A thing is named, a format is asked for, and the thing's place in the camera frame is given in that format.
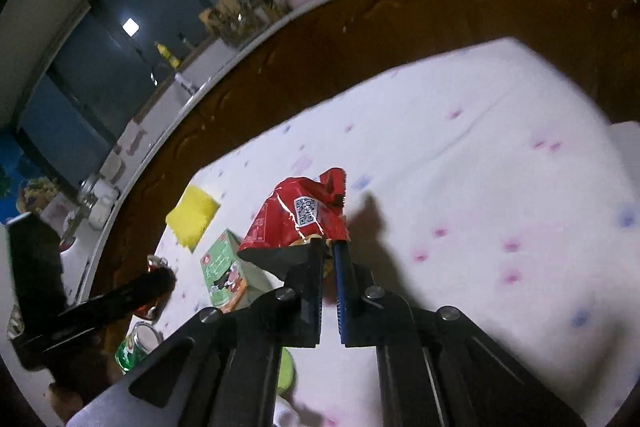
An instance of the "soda can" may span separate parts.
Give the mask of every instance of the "soda can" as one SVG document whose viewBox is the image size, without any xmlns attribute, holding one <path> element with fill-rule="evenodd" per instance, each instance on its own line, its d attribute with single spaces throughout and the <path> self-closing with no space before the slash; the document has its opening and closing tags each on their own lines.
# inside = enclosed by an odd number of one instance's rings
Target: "soda can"
<svg viewBox="0 0 640 427">
<path fill-rule="evenodd" d="M 168 266 L 167 260 L 164 257 L 157 257 L 155 255 L 147 255 L 146 256 L 146 270 L 151 273 L 159 267 Z M 148 302 L 137 310 L 133 312 L 133 314 L 139 319 L 145 319 L 146 321 L 155 321 L 162 311 L 162 307 L 166 303 L 167 297 L 169 293 L 154 299 L 151 302 Z"/>
<path fill-rule="evenodd" d="M 140 360 L 162 342 L 162 337 L 151 325 L 138 322 L 116 349 L 116 362 L 123 373 L 133 369 Z"/>
</svg>

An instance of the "yellow sponge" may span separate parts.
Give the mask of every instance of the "yellow sponge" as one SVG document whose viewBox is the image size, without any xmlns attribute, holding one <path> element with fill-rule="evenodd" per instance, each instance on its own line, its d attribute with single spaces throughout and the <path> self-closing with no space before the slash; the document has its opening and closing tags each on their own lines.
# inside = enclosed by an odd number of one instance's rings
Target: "yellow sponge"
<svg viewBox="0 0 640 427">
<path fill-rule="evenodd" d="M 204 190 L 188 185 L 180 203 L 164 220 L 174 231 L 178 243 L 193 251 L 220 205 Z"/>
</svg>

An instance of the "blue polka dot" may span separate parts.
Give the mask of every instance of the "blue polka dot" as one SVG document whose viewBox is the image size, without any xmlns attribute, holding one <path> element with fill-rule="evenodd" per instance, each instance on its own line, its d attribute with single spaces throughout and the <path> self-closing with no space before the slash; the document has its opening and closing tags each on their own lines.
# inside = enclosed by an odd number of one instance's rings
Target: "blue polka dot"
<svg viewBox="0 0 640 427">
<path fill-rule="evenodd" d="M 367 188 L 367 185 L 369 185 L 370 182 L 371 182 L 371 178 L 369 178 L 365 174 L 364 176 L 361 176 L 360 178 L 358 178 L 357 181 L 354 182 L 354 184 L 351 186 L 356 190 L 364 190 L 364 188 Z"/>
<path fill-rule="evenodd" d="M 638 223 L 638 205 L 627 203 L 620 206 L 616 220 L 621 229 L 635 228 Z"/>
<path fill-rule="evenodd" d="M 571 325 L 574 328 L 581 328 L 588 324 L 591 320 L 591 314 L 587 310 L 578 310 L 574 316 L 571 317 Z"/>
</svg>

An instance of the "wooden bed frame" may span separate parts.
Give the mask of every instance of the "wooden bed frame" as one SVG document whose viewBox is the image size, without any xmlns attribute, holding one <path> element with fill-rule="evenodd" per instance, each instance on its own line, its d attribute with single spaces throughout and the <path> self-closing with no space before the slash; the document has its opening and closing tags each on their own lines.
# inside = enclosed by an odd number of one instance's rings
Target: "wooden bed frame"
<svg viewBox="0 0 640 427">
<path fill-rule="evenodd" d="M 611 121 L 640 119 L 640 7 L 632 0 L 333 0 L 256 48 L 180 123 L 124 201 L 92 295 L 144 272 L 165 215 L 200 168 L 382 71 L 505 36 L 543 55 Z M 108 328 L 107 350 L 128 324 Z"/>
</svg>

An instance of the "green can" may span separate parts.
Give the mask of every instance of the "green can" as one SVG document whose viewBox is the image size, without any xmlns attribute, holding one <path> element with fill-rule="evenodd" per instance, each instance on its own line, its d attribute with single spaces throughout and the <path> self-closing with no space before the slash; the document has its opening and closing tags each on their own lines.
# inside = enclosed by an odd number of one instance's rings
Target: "green can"
<svg viewBox="0 0 640 427">
<path fill-rule="evenodd" d="M 162 337 L 153 326 L 138 322 L 116 349 L 116 362 L 122 372 L 126 373 L 156 349 L 161 342 Z"/>
</svg>

